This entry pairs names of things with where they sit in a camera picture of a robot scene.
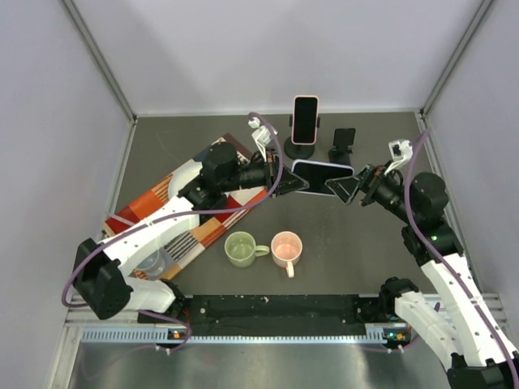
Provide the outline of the pink case smartphone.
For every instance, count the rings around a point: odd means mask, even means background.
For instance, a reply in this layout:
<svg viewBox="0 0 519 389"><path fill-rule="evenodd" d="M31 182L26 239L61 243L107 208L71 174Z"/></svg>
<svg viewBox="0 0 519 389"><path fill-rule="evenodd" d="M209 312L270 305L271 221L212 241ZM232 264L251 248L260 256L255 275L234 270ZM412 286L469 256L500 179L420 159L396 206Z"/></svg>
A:
<svg viewBox="0 0 519 389"><path fill-rule="evenodd" d="M297 145L313 145L319 116L317 96L296 96L292 119L292 142Z"/></svg>

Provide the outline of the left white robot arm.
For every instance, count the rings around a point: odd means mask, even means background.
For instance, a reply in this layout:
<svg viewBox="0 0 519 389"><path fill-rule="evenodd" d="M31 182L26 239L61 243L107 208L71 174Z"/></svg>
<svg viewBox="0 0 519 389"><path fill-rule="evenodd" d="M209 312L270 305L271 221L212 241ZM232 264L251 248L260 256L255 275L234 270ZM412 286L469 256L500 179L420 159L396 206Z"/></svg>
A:
<svg viewBox="0 0 519 389"><path fill-rule="evenodd" d="M201 160L199 172L150 216L102 242L91 238L81 242L69 285L100 320L123 310L148 310L175 321L184 310L178 291L169 281L131 276L137 266L199 227L205 216L230 213L229 192L265 188L267 197L278 197L307 186L272 149L257 152L252 160L240 160L232 143L214 143Z"/></svg>

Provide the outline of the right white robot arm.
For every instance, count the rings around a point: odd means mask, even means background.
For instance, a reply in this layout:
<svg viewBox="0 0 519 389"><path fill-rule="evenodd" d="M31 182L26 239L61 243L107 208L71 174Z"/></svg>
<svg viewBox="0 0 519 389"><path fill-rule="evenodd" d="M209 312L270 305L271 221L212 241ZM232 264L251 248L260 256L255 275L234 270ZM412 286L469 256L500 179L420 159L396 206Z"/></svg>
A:
<svg viewBox="0 0 519 389"><path fill-rule="evenodd" d="M492 316L448 224L444 181L433 173L403 176L388 165L368 165L325 185L345 204L362 192L362 206L377 203L405 223L405 248L435 287L448 317L432 308L413 282L397 277L380 288L380 314L414 329L440 360L450 387L516 388L518 350Z"/></svg>

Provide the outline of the black folding phone stand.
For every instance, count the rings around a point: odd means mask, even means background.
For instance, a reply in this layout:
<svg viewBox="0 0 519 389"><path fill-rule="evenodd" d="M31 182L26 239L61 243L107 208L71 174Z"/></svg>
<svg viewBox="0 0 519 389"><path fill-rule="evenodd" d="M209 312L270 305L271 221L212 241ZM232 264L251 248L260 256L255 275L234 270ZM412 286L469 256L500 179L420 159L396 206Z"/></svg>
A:
<svg viewBox="0 0 519 389"><path fill-rule="evenodd" d="M337 165L351 165L350 155L356 135L355 128L337 128L334 131L332 148L328 151L331 163Z"/></svg>

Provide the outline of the black round-base phone stand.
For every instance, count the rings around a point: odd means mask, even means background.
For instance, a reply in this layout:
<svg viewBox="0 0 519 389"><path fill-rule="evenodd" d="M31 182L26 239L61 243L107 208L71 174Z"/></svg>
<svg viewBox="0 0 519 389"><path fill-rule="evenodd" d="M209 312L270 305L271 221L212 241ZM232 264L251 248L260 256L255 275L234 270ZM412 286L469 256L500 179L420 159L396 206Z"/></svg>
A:
<svg viewBox="0 0 519 389"><path fill-rule="evenodd" d="M285 155L292 160L309 159L315 152L314 144L297 145L293 143L292 135L285 140L283 148Z"/></svg>

